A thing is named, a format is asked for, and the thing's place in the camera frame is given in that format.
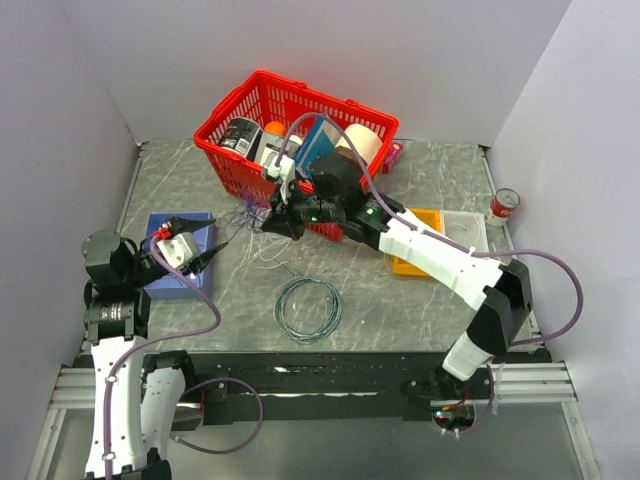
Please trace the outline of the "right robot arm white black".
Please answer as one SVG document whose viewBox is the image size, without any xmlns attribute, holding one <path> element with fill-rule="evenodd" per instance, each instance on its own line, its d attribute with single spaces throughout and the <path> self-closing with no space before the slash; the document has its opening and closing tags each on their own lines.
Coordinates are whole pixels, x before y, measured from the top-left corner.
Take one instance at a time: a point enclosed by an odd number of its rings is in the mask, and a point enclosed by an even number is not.
<svg viewBox="0 0 640 480">
<path fill-rule="evenodd" d="M 511 346 L 532 311 L 528 268 L 477 255 L 420 221 L 391 198 L 364 191 L 350 163 L 336 154 L 312 162 L 313 192 L 301 190 L 295 163 L 275 157 L 264 168 L 275 185 L 265 232 L 300 239 L 306 228 L 335 223 L 351 240 L 395 256 L 426 272 L 458 295 L 475 315 L 446 353 L 437 373 L 438 390 L 459 398 L 490 358 Z"/>
</svg>

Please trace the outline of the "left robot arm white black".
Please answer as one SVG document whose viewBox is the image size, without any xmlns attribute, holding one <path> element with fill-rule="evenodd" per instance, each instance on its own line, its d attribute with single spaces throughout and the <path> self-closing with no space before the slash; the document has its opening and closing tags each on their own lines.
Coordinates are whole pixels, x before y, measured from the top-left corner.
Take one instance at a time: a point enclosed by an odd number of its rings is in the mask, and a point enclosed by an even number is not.
<svg viewBox="0 0 640 480">
<path fill-rule="evenodd" d="M 167 443 L 178 402 L 198 387 L 184 350 L 148 353 L 151 298 L 146 288 L 170 268 L 189 279 L 219 252 L 209 213 L 154 220 L 141 243 L 115 231 L 88 236 L 86 339 L 95 376 L 88 479 L 169 479 Z"/>
</svg>

